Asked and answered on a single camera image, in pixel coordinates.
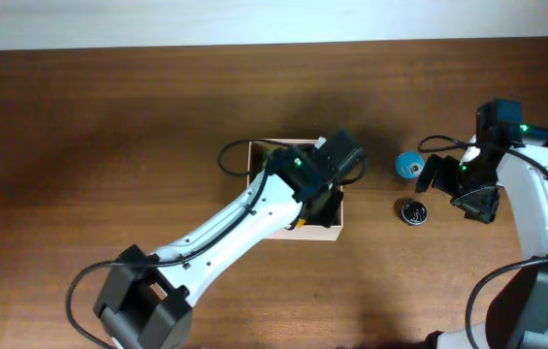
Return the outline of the yellow toy figure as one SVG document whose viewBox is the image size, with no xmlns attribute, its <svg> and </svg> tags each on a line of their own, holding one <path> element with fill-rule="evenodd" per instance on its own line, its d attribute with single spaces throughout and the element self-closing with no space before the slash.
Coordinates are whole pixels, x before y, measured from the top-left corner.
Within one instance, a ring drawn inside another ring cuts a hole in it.
<svg viewBox="0 0 548 349">
<path fill-rule="evenodd" d="M 296 225 L 296 229 L 301 229 L 305 225 L 305 223 L 306 223 L 305 219 L 299 219 Z"/>
</svg>

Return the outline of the white cardboard box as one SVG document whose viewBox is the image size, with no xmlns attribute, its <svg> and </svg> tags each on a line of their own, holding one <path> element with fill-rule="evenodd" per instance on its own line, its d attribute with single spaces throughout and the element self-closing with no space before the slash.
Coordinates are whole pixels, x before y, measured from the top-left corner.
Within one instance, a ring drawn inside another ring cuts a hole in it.
<svg viewBox="0 0 548 349">
<path fill-rule="evenodd" d="M 276 148 L 275 144 L 253 141 L 248 143 L 247 169 L 251 174 L 247 177 L 247 185 L 250 185 L 255 177 L 257 169 L 264 165 L 265 155 Z M 279 229 L 268 236 L 268 239 L 279 240 L 313 240 L 313 241 L 336 241 L 343 228 L 343 204 L 337 211 L 336 218 L 330 227 L 324 227 L 313 220 L 298 225 L 293 230 L 286 228 Z"/>
</svg>

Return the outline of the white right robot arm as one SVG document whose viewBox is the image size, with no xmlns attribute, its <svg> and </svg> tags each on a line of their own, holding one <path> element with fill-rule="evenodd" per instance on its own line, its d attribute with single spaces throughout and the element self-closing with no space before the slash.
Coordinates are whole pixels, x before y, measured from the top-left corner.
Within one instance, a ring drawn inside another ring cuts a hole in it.
<svg viewBox="0 0 548 349">
<path fill-rule="evenodd" d="M 428 159 L 416 184 L 450 195 L 467 219 L 495 220 L 506 193 L 522 259 L 484 276 L 472 289 L 459 332 L 434 332 L 429 348 L 548 348 L 548 128 L 524 122 L 517 101 L 478 108 L 468 142 L 420 146 Z"/>
</svg>

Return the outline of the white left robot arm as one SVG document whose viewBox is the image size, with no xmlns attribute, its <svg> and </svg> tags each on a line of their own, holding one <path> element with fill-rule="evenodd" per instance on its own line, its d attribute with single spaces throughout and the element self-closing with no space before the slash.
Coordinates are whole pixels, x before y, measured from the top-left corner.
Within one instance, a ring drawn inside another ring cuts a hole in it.
<svg viewBox="0 0 548 349">
<path fill-rule="evenodd" d="M 330 227 L 348 174 L 365 167 L 362 146 L 348 133 L 308 144 L 276 143 L 250 185 L 186 236 L 150 253 L 137 245 L 113 261 L 93 311 L 119 348 L 179 348 L 192 311 L 211 283 L 243 254 L 302 220 Z"/>
</svg>

